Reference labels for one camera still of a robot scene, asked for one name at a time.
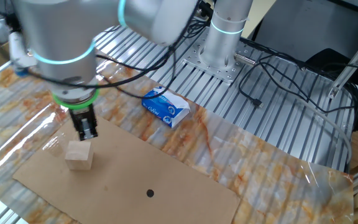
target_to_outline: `blue and white box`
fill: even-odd
[[[145,96],[155,96],[163,90],[162,86],[156,87]],[[171,128],[174,128],[190,112],[187,101],[169,91],[157,98],[142,100],[142,105]]]

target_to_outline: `cardboard sheet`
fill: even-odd
[[[76,136],[71,122],[59,133]],[[90,171],[69,170],[56,144],[13,178],[82,224],[231,223],[234,192],[102,118],[98,133]]]

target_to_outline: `slotted metal surface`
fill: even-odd
[[[155,45],[130,29],[124,28],[115,32],[101,33],[95,41],[97,48],[102,52],[137,67],[150,66],[166,51],[166,48]],[[338,132],[296,102],[294,97],[278,89],[261,69],[255,69],[241,86],[246,93],[261,100],[265,105],[263,108],[256,108],[238,91],[239,80],[250,69],[249,66],[243,67],[237,80],[228,84],[182,62],[183,58],[192,53],[192,45],[195,41],[196,37],[182,40],[178,47],[177,57],[180,59],[177,63],[177,77],[171,86],[172,91],[214,111],[297,158],[341,171],[345,169],[347,149]],[[238,50],[254,60],[264,56],[262,52],[242,44],[239,44]],[[294,64],[279,58],[272,57],[269,62],[294,79],[322,108],[333,109],[351,104],[347,92],[340,92],[333,101],[326,98],[330,80],[322,77],[316,79],[315,73],[301,71]],[[270,71],[292,91],[299,92],[288,80],[271,69]],[[166,85],[171,75],[172,58],[163,68],[150,72],[147,76]],[[333,112],[328,114],[328,117],[335,121],[349,137],[351,136],[354,122],[352,110]],[[26,222],[0,202],[0,223]]]

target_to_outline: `marble-patterned plastic sheet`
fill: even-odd
[[[107,62],[99,69],[112,82],[135,74]],[[143,77],[123,87],[144,95],[157,85]],[[238,194],[232,223],[352,223],[351,176],[294,158],[188,102],[191,113],[174,129],[115,88],[101,90],[95,110]],[[76,222],[12,179],[36,150],[64,144],[50,137],[69,117],[44,82],[16,77],[10,68],[0,73],[0,201],[29,223]]]

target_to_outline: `green ring light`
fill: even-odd
[[[97,99],[98,95],[99,95],[99,89],[96,89],[96,91],[95,91],[94,95],[92,96],[92,98],[90,98],[89,100],[87,100],[84,103],[75,104],[75,105],[63,102],[55,94],[52,94],[52,97],[55,100],[55,102],[57,104],[59,104],[59,105],[67,107],[70,110],[80,110],[80,109],[83,109],[83,108],[87,108],[89,105],[91,105]]]

